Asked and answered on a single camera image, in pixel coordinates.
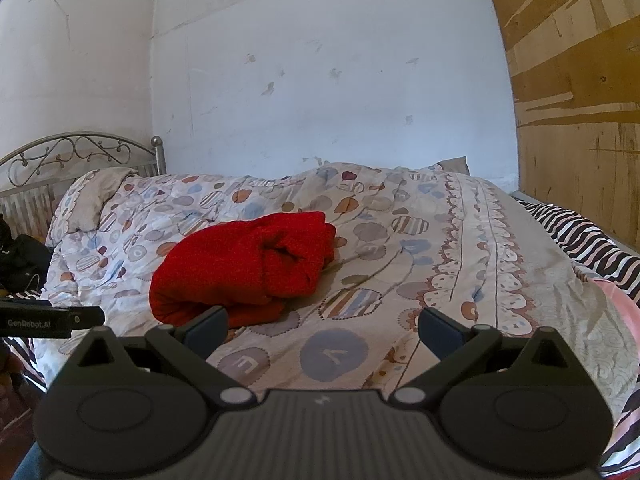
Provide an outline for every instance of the blue jeans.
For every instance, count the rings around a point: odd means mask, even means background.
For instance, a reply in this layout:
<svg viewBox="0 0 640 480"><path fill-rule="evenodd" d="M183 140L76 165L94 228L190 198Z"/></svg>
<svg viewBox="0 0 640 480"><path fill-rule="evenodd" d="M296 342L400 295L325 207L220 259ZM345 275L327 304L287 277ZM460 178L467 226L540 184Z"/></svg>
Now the blue jeans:
<svg viewBox="0 0 640 480"><path fill-rule="evenodd" d="M55 470L36 442L20 462L11 480L46 480Z"/></svg>

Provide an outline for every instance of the triangular cutout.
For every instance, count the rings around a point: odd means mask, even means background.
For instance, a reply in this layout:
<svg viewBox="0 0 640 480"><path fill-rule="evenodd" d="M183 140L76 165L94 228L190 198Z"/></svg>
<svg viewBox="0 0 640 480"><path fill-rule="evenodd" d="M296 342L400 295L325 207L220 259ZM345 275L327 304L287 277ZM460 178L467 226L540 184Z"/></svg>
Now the triangular cutout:
<svg viewBox="0 0 640 480"><path fill-rule="evenodd" d="M95 339L89 349L82 356L82 360L78 366L95 366L113 363L113 355L104 339Z"/></svg>
<svg viewBox="0 0 640 480"><path fill-rule="evenodd" d="M567 368L566 361L552 341L542 341L533 357L533 362L538 365L555 366L556 368Z"/></svg>

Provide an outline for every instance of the red cloth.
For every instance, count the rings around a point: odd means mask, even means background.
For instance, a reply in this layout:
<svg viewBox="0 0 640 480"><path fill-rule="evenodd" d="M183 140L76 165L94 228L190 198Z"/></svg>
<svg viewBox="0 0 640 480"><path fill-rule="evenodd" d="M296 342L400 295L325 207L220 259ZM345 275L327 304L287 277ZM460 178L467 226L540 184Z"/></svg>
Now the red cloth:
<svg viewBox="0 0 640 480"><path fill-rule="evenodd" d="M275 213L207 227L178 243L151 280L157 320L180 326L213 305L229 328L276 321L284 298L310 296L334 259L324 213Z"/></svg>

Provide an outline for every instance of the black bag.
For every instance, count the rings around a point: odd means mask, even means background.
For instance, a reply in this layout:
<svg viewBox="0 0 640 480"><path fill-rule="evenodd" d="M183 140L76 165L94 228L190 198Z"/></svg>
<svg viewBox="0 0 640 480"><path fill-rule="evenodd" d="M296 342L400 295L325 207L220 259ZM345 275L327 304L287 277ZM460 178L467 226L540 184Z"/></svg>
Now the black bag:
<svg viewBox="0 0 640 480"><path fill-rule="evenodd" d="M47 280L51 252L28 235L11 237L0 214L0 285L9 293L40 290Z"/></svg>

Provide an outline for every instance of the metal headboard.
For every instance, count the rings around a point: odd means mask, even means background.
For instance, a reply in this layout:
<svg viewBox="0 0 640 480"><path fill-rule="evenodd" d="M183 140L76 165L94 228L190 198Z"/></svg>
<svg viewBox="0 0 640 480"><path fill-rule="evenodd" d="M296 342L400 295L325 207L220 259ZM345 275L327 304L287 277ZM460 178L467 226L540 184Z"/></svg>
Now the metal headboard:
<svg viewBox="0 0 640 480"><path fill-rule="evenodd" d="M138 157L129 166L135 150L142 159ZM97 157L103 157L107 166L129 166L141 176L166 174L164 147L158 136L151 139L149 147L125 137L89 131L65 132L29 142L0 158L0 176L6 168L8 181L14 186L0 192L0 213L14 235L28 234L44 240L60 198L81 176L64 171L67 164L89 163ZM47 171L46 180L38 180L45 168L53 172Z"/></svg>

